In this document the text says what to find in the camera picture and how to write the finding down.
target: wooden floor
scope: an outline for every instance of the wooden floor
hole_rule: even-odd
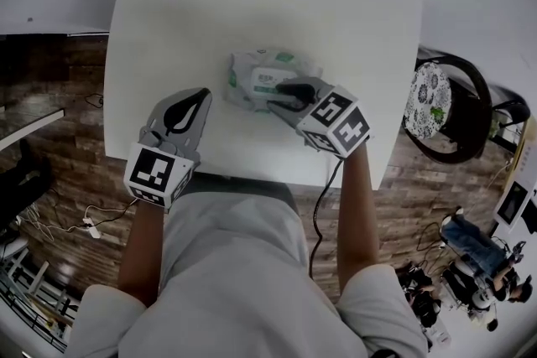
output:
[[[102,94],[106,51],[106,37],[24,36],[0,41],[0,96],[7,103],[6,113],[0,114],[0,135],[5,136],[34,116],[65,108],[65,118],[28,138],[39,156],[50,159],[53,188],[59,195],[50,191],[37,202],[45,224],[76,226],[88,205],[123,208],[131,200],[122,182],[125,162],[104,153],[102,109],[85,100],[93,93]],[[88,100],[98,105],[98,99],[92,96]],[[0,171],[14,166],[18,157],[17,144],[0,152]],[[423,261],[425,251],[417,251],[416,246],[424,227],[440,222],[458,205],[467,210],[475,205],[468,219],[483,229],[490,228],[491,210],[501,195],[506,172],[486,188],[508,159],[508,153],[488,143],[480,159],[456,166],[433,163],[400,132],[381,188],[375,192],[382,261],[396,267],[411,260]],[[313,246],[316,235],[311,214],[321,189],[291,186],[291,190]],[[319,213],[325,241],[314,264],[315,280],[332,300],[339,294],[335,276],[338,205],[339,190],[334,189],[327,194]],[[94,221],[115,215],[94,210],[89,214]],[[47,274],[80,295],[93,283],[115,284],[132,220],[133,208],[120,220],[102,224],[101,240],[92,239],[84,231],[53,229],[55,240],[49,241],[25,223],[21,231],[29,237],[34,264],[48,261]],[[437,228],[432,226],[424,234],[421,247],[437,239]],[[449,250],[431,248],[425,269],[438,275],[452,258]]]

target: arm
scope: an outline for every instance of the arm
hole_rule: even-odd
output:
[[[503,278],[507,273],[511,271],[513,268],[513,265],[509,263],[503,270],[498,272],[498,274],[494,277],[493,283],[494,283],[494,291],[499,291],[503,288]]]
[[[140,201],[123,253],[117,289],[140,300],[146,307],[159,293],[164,209]]]
[[[337,274],[343,290],[350,278],[378,262],[377,215],[368,151],[360,146],[344,163],[337,231]]]

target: desk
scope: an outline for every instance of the desk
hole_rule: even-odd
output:
[[[105,73],[106,153],[127,158],[156,102],[207,86],[213,102],[198,147],[201,172],[324,185],[333,156],[305,148],[277,117],[223,100],[231,52],[278,48],[309,56],[326,81],[360,99],[373,128],[376,189],[408,97],[420,17],[420,0],[117,0]]]

